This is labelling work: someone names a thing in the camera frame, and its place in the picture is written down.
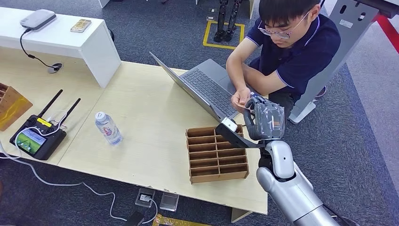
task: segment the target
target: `controller screen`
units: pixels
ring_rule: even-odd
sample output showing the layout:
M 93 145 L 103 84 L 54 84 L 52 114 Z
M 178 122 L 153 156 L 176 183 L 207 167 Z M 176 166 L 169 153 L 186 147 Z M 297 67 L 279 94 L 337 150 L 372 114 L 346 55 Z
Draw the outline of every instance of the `controller screen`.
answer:
M 16 144 L 30 154 L 35 154 L 46 141 L 44 137 L 27 129 L 16 138 Z

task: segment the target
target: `antenna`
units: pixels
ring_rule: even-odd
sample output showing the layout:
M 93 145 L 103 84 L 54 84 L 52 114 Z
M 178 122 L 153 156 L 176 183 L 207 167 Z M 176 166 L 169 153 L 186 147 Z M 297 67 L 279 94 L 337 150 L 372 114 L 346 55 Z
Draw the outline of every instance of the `antenna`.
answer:
M 50 108 L 50 106 L 54 103 L 54 101 L 60 96 L 62 91 L 63 90 L 60 89 L 60 91 L 53 97 L 53 99 L 50 100 L 50 102 L 44 107 L 44 109 L 40 112 L 40 114 L 38 114 L 39 118 L 43 117 L 44 113 L 46 113 L 46 111 Z
M 74 108 L 76 107 L 76 105 L 78 105 L 80 101 L 80 98 L 78 98 L 75 103 L 72 105 L 72 107 L 68 110 L 68 112 L 66 113 L 66 116 L 59 122 L 60 124 L 62 124 L 66 118 L 68 118 L 69 114 L 74 110 Z

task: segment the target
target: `power outlet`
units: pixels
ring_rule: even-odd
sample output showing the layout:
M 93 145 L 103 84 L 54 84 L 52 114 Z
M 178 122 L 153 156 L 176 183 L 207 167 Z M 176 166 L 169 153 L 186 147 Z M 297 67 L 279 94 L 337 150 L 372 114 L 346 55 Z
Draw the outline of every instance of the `power outlet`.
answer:
M 153 199 L 154 196 L 155 190 L 142 187 L 138 190 L 135 204 L 138 206 L 150 208 L 152 206 L 152 202 L 150 201 L 150 199 Z

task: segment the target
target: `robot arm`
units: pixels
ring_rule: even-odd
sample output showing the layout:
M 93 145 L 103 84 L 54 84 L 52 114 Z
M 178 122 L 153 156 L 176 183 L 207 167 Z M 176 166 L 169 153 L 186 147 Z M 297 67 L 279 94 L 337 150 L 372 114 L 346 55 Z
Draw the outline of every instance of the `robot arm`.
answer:
M 289 145 L 280 140 L 284 134 L 284 108 L 262 97 L 252 97 L 245 107 L 248 134 L 251 139 L 260 140 L 258 144 L 231 131 L 225 120 L 217 126 L 216 133 L 235 147 L 260 149 L 256 178 L 295 226 L 339 226 L 323 208 L 313 186 L 293 161 Z

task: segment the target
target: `laptop keyboard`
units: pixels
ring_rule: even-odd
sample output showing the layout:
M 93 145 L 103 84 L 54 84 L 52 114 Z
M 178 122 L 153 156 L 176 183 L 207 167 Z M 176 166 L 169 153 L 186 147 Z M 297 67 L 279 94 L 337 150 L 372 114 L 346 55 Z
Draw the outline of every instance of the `laptop keyboard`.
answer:
M 193 86 L 200 94 L 208 99 L 210 103 L 216 106 L 227 117 L 236 113 L 231 105 L 231 94 L 220 87 L 215 81 L 205 75 L 201 70 L 196 69 L 183 76 L 191 86 Z

